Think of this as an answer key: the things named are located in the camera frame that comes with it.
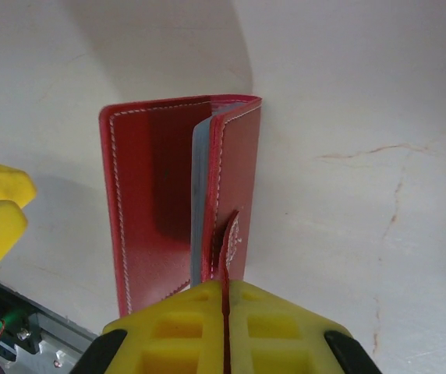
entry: red leather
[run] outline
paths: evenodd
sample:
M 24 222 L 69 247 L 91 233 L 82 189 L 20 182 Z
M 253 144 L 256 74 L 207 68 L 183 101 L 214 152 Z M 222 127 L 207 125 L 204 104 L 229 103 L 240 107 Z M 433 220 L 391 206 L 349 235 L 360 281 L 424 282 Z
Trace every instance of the red leather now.
M 213 240 L 206 233 L 206 221 L 212 222 L 213 228 L 216 222 L 214 233 L 222 235 L 232 206 L 242 210 L 243 217 L 242 243 L 231 267 L 231 275 L 241 278 L 260 99 L 245 95 L 184 97 L 118 104 L 102 110 L 102 151 L 121 316 L 154 304 L 189 283 L 193 128 L 213 110 L 235 102 L 248 104 L 211 122 L 202 267 L 203 278 L 211 278 L 218 262 L 212 245 L 221 243 L 219 236 Z M 234 179 L 240 183 L 239 189 L 230 183 Z

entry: red leather wallet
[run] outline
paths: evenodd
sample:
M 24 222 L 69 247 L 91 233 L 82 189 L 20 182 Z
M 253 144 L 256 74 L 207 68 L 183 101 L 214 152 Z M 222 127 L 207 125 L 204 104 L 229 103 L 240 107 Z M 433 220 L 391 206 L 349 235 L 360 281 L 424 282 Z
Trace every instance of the red leather wallet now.
M 221 109 L 241 103 L 236 108 Z M 259 97 L 215 95 L 111 105 L 100 114 L 120 315 L 189 283 L 194 127 L 211 118 L 200 278 L 242 279 L 260 127 Z

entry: leather wallet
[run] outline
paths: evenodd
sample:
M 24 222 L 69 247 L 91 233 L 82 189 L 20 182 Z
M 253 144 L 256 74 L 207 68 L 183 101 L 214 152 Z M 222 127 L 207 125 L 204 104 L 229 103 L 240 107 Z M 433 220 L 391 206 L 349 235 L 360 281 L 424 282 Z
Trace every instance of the leather wallet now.
M 225 232 L 228 274 L 243 278 L 260 107 L 213 95 L 101 111 L 121 316 L 216 277 Z

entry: white wall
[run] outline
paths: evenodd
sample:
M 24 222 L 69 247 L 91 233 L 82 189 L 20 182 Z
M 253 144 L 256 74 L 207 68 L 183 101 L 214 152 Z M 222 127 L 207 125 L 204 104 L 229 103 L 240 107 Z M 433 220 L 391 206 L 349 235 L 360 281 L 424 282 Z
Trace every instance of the white wall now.
M 265 99 L 247 280 L 346 325 L 383 372 L 446 372 L 446 2 L 0 0 L 0 162 L 38 198 L 0 280 L 117 316 L 97 113 Z

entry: wallet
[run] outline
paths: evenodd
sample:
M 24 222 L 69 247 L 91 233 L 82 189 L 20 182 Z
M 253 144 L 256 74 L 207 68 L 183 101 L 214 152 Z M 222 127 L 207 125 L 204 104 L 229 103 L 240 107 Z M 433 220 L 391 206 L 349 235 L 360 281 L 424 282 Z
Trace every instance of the wallet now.
M 222 260 L 230 279 L 243 278 L 260 107 L 226 94 L 101 111 L 121 316 L 217 277 Z

